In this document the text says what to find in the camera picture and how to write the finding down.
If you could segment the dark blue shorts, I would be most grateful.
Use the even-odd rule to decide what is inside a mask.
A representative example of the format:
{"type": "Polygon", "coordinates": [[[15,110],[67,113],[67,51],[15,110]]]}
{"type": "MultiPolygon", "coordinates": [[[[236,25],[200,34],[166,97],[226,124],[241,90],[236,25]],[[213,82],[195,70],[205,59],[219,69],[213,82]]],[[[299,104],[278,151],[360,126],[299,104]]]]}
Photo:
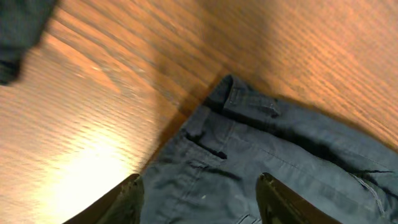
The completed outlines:
{"type": "Polygon", "coordinates": [[[259,223],[263,173],[341,223],[397,222],[394,151],[231,75],[143,172],[141,222],[259,223]]]}

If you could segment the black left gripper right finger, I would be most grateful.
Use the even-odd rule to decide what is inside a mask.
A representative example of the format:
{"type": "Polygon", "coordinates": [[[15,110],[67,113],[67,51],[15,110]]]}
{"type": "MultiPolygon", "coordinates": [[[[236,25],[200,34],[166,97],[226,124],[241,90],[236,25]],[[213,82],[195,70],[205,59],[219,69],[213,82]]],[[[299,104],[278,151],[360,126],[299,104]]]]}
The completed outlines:
{"type": "Polygon", "coordinates": [[[340,224],[267,172],[257,180],[256,200],[265,224],[340,224]]]}

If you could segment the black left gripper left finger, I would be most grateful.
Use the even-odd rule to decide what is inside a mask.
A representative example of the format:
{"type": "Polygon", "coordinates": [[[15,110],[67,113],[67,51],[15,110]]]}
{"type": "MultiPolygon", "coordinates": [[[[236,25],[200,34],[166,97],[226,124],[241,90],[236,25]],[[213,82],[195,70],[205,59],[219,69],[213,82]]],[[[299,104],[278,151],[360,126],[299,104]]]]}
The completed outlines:
{"type": "Polygon", "coordinates": [[[136,224],[144,204],[144,184],[132,174],[65,224],[136,224]]]}

